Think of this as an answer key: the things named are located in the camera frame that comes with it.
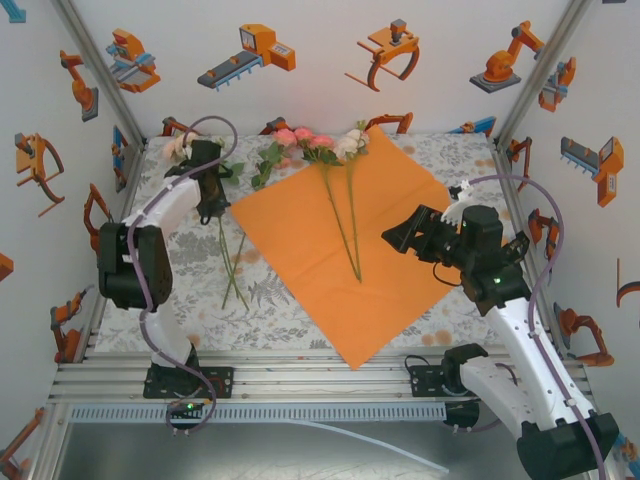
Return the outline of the fake peach flower stem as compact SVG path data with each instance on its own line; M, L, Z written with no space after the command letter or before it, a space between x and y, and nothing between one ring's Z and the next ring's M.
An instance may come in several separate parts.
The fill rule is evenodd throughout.
M163 155L173 166L178 165L184 159L185 147L193 140L211 139L199 137L193 132L181 134L165 146ZM218 143L223 148L224 142L222 140L211 141ZM228 168L233 171L233 176L243 170L241 164L234 164ZM206 174L205 176L211 181L214 190L214 175ZM207 225L202 225L199 213L193 210L180 221L177 229L169 235L169 258L172 267L179 275L205 275L216 269L225 272L218 240L219 217L222 218L222 216L212 216Z

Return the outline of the fake pale blue flower stem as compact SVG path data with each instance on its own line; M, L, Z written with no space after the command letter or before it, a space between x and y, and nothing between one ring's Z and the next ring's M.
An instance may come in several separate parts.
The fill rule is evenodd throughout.
M231 255L229 253L228 243L226 240L223 220L221 217L218 218L218 234L219 234L218 240L219 240L219 246L221 249L221 255L224 263L225 272L227 274L227 286L223 295L222 309L226 308L230 294L234 292L236 295L236 298L241 301L244 308L246 310L249 310L248 302L246 301L243 293L241 292L236 279L238 264L239 264L240 256L243 253L243 247L244 247L246 235L242 234L241 240L238 246L238 250L236 252L236 257L234 260L232 260Z

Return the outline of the orange wrapping paper sheet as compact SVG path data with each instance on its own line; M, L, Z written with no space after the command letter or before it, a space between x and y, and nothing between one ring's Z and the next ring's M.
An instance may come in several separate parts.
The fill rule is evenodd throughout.
M336 352L359 368L458 287L450 268L400 255L381 238L419 205L438 210L448 188L379 128L356 160L355 208L362 267L352 272L320 172L309 166L236 202L233 218ZM352 239L344 170L331 171Z

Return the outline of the fake cream white flower stem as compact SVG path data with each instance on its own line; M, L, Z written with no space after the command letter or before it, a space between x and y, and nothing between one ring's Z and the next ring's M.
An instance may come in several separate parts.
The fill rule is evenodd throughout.
M354 173L356 160L367 154L367 146L369 144L369 136L366 133L366 122L358 121L356 127L344 134L334 146L336 157L342 161L346 167L346 186L349 199L349 208L351 216L351 228L353 234L355 275L359 282L362 281L362 268L360 259L359 236L357 231L357 217L355 209L355 193L354 193Z

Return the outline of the grey floral tablecloth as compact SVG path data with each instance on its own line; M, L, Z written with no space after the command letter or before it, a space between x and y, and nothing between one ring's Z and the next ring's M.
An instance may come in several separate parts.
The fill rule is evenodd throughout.
M463 179L496 173L488 141L480 134L389 134L391 141L446 186ZM170 164L163 147L166 137L150 141L138 180L133 208L143 206L159 190ZM231 202L253 192L250 178L260 160L266 136L241 137L227 163L243 163L237 185L224 182ZM476 198L495 207L505 224L507 239L514 236L510 211L497 181L476 187ZM187 334L197 336L200 350L327 350L334 352L320 328L294 300L283 282L253 244L245 240L237 264L236 280L249 306L235 292L222 307L228 276L218 241L219 224L200 224L197 213L184 217L170 237L168 252L173 270L170 300ZM138 314L107 301L96 340L99 353L145 352L149 349L139 329ZM429 311L407 325L386 347L414 348L478 343L501 345L498 334L468 302L460 288L453 289Z

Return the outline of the thin white tube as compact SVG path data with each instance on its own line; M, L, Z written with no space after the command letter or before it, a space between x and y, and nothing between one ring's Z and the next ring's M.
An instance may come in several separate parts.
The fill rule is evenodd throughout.
M317 422L310 422L310 421L301 421L301 420L285 420L284 424L289 424L289 425L295 425L295 426L301 426L301 427L305 427L305 428L312 428L312 429L316 429L316 430L322 430L322 431L326 431L326 432L331 432L337 435L342 435L342 436L346 436L361 442L365 442L367 444L370 445L374 445L377 446L379 448L391 451L395 454L398 454L404 458L410 459L412 461L415 461L419 464L421 464L424 467L429 468L430 470L433 470L435 472L437 472L438 474L441 475L448 475L450 470L447 467L444 467L442 465L439 465L433 461L430 461L424 457L418 456L414 453L411 453L407 450L404 450L398 446L389 444L387 442L384 442L382 440L376 439L376 438L372 438L369 436L365 436L350 430L346 430L340 427L336 427L336 426L332 426L332 425L327 425L327 424L321 424L321 423L317 423Z

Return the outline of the small circuit board green light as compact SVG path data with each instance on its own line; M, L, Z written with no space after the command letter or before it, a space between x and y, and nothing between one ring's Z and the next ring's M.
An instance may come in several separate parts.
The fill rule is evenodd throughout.
M193 401L174 402L168 405L171 420L200 420L204 405Z

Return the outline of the aluminium side rail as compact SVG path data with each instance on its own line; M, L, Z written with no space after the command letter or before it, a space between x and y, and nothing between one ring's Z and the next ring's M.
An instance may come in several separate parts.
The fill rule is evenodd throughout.
M512 223L516 232L523 231L529 238L532 238L530 229L524 215L524 208L521 205L517 188L512 177L520 178L519 175L511 172L508 159L505 153L493 142L490 142L495 169L499 175L506 175L506 178L499 180L503 189L505 200L509 212L512 215ZM531 303L535 304L536 318L542 323L545 331L553 345L554 350L561 360L566 360L566 350L562 343L560 331L555 323L555 314L548 298L547 281L549 278L549 267L543 265L537 256L533 244L523 260L526 278L532 290Z
M133 150L133 147L126 148L126 151L130 153L131 167L127 187L123 189L124 203L121 212L117 216L118 220L123 220L131 212L147 149L148 142L145 142L138 150ZM62 328L64 324L80 313L82 301L92 288L93 285L87 286L83 291L78 292L72 300L67 301L65 305L54 306L50 310L50 327L58 349L54 356L56 364L81 363L85 358L90 342L97 338L108 303L108 300L101 295L99 289L96 289L93 311L87 323L79 330L70 329L67 333Z

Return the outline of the aluminium frame post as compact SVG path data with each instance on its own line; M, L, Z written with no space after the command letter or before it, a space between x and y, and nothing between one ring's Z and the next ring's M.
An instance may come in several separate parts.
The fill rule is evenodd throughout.
M109 100L116 116L128 134L128 139L142 150L146 145L146 138L127 105L120 88L112 78L107 63L99 52L74 2L72 0L49 0L49 2L72 37L83 60L92 71L104 96Z
M496 137L498 150L503 150L510 144L518 126L551 74L552 68L559 61L561 53L594 2L595 0L569 1Z

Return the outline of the aluminium front frame rails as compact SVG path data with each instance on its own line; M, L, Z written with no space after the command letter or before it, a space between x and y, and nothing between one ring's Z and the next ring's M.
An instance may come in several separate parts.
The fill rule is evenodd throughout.
M438 364L443 347L385 348L351 369L333 350L204 351L200 364L234 369L231 400L236 403L384 402L411 398L405 357ZM48 396L51 403L142 402L150 365L145 352L86 351L81 363L59 366Z

